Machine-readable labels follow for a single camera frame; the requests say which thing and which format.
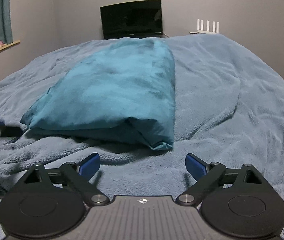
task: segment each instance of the windowsill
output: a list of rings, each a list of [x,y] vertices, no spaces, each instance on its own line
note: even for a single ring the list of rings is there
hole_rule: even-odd
[[[5,49],[7,49],[7,48],[9,48],[9,47],[12,47],[12,46],[14,46],[14,45],[16,45],[16,44],[19,44],[20,42],[21,42],[21,41],[18,40],[18,41],[14,41],[14,42],[12,42],[12,43],[10,43],[10,44],[7,44],[7,45],[1,47],[1,48],[0,48],[0,51],[5,50]]]

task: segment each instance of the black monitor screen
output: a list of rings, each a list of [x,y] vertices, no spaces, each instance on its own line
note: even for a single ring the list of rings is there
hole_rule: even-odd
[[[101,7],[104,39],[161,35],[161,0],[141,0]]]

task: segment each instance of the crosshair logo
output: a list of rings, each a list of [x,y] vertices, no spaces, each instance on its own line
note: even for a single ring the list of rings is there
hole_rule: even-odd
[[[148,202],[148,200],[145,198],[141,198],[138,200],[138,202],[140,202],[141,204],[145,204],[146,202]]]

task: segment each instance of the grey wall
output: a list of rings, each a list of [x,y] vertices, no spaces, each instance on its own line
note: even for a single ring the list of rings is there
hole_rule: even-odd
[[[100,6],[130,0],[54,0],[63,46],[101,35]],[[162,0],[169,36],[196,29],[198,18],[220,22],[220,32],[258,55],[284,78],[284,0]]]
[[[10,0],[10,11],[13,39],[21,44],[0,52],[0,80],[60,47],[53,0]]]

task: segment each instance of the pillow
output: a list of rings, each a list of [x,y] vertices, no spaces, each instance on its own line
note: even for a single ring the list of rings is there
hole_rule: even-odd
[[[83,59],[23,115],[35,133],[172,149],[175,65],[161,39],[121,39]]]

